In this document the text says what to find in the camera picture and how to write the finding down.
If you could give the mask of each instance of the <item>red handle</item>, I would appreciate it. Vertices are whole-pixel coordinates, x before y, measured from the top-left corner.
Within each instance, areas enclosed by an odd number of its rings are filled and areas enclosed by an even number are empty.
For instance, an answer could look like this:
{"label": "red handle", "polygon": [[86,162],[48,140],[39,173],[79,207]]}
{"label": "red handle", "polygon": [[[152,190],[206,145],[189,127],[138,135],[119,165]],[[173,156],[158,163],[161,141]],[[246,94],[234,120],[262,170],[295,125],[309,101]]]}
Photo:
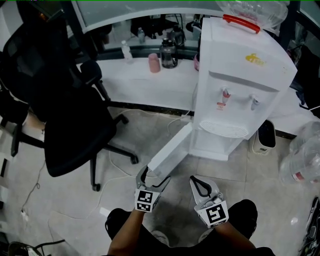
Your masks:
{"label": "red handle", "polygon": [[239,17],[235,17],[235,16],[232,16],[232,15],[228,15],[228,14],[224,14],[222,19],[226,20],[226,22],[230,23],[230,22],[234,22],[234,23],[238,23],[242,26],[245,26],[249,29],[252,29],[255,31],[256,34],[259,33],[260,31],[260,27],[256,24],[253,24],[243,18],[239,18]]}

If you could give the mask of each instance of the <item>white bottle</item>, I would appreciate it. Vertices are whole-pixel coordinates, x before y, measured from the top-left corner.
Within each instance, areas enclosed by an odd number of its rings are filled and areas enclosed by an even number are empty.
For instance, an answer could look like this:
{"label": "white bottle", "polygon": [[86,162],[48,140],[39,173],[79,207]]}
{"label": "white bottle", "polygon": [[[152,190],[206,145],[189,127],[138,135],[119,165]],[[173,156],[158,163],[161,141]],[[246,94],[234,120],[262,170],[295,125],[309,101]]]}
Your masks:
{"label": "white bottle", "polygon": [[128,64],[131,64],[134,61],[134,59],[132,57],[130,47],[127,45],[127,42],[125,40],[123,40],[121,43],[122,43],[121,50],[122,50],[125,62]]}
{"label": "white bottle", "polygon": [[304,143],[313,136],[320,136],[320,122],[310,121],[300,130],[297,137],[290,143],[290,152],[298,150]]}
{"label": "white bottle", "polygon": [[138,28],[137,34],[138,34],[140,44],[143,44],[145,42],[145,32],[142,30],[141,27]]}
{"label": "white bottle", "polygon": [[311,137],[299,150],[291,152],[280,165],[283,183],[312,181],[320,176],[320,137]]}

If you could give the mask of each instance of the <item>chair seat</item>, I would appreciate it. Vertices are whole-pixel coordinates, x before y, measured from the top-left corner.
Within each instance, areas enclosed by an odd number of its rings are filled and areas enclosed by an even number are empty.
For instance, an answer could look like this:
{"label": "chair seat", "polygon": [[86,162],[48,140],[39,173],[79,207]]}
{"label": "chair seat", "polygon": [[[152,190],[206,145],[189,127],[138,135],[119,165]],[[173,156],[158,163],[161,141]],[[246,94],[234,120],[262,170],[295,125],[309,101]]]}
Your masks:
{"label": "chair seat", "polygon": [[92,159],[116,134],[108,105],[94,88],[60,102],[45,125],[44,153],[52,177],[67,174]]}

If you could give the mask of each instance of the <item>chair backrest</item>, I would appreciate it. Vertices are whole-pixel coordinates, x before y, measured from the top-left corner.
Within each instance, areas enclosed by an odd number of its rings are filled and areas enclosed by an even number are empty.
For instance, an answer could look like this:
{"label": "chair backrest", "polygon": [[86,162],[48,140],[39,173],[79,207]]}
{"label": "chair backrest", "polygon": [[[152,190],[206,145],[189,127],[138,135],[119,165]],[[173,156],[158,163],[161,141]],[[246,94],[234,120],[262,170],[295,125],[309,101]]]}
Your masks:
{"label": "chair backrest", "polygon": [[82,84],[63,19],[24,23],[5,44],[2,57],[4,86],[43,122]]}

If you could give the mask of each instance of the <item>tile floor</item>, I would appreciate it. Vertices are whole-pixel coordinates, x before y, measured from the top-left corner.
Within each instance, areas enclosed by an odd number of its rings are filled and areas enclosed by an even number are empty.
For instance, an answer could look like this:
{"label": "tile floor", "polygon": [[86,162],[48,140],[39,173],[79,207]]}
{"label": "tile floor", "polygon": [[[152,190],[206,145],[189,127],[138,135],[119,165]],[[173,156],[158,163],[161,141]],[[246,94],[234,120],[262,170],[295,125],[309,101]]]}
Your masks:
{"label": "tile floor", "polygon": [[[113,115],[120,111],[122,109],[110,109]],[[128,158],[114,153],[110,157],[117,166],[135,175],[185,123],[174,122],[169,135],[167,124],[172,119],[139,111],[128,111],[125,115],[130,122],[118,125],[112,143],[135,151],[140,163],[131,165]],[[248,142],[243,141],[228,162],[187,156],[171,173],[172,179],[159,204],[152,214],[145,215],[143,224],[150,231],[158,229],[166,233],[173,247],[196,244],[206,228],[193,210],[195,202],[189,177],[207,176],[217,183],[229,207],[242,199],[256,204],[257,228],[251,238],[256,247],[270,247],[277,256],[297,255],[310,205],[319,189],[311,184],[282,185],[278,166],[290,141],[277,137],[276,143],[276,149],[268,156],[258,156],[248,151]],[[47,254],[106,254],[111,240],[104,228],[106,217],[100,214],[100,209],[130,211],[134,207],[135,178],[125,177],[112,166],[109,153],[102,150],[97,158],[96,179],[105,189],[96,208],[101,193],[91,189],[89,163],[55,178],[49,176],[44,167],[40,188],[34,190],[25,206],[29,217],[26,222],[20,214],[21,207],[44,161],[43,150],[21,144],[16,160],[8,165],[5,182],[9,188],[9,203],[4,213],[10,228],[9,239],[37,245],[52,240],[51,230],[54,240],[65,239],[66,243],[48,246]],[[147,182],[156,183],[158,178],[147,178]]]}

